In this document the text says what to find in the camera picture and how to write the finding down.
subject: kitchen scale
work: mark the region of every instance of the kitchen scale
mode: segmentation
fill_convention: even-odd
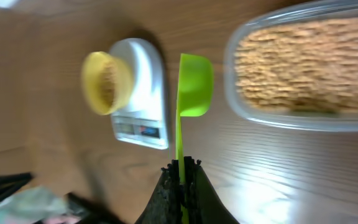
[[[134,74],[129,103],[110,115],[115,137],[141,146],[167,149],[163,65],[157,50],[146,40],[130,38],[115,43],[109,53],[125,61]]]

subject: scale platform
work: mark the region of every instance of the scale platform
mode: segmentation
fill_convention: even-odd
[[[130,38],[115,43],[109,53],[125,61],[134,74],[128,105],[111,114],[114,135],[120,141],[167,149],[165,82],[157,50],[146,40]]]

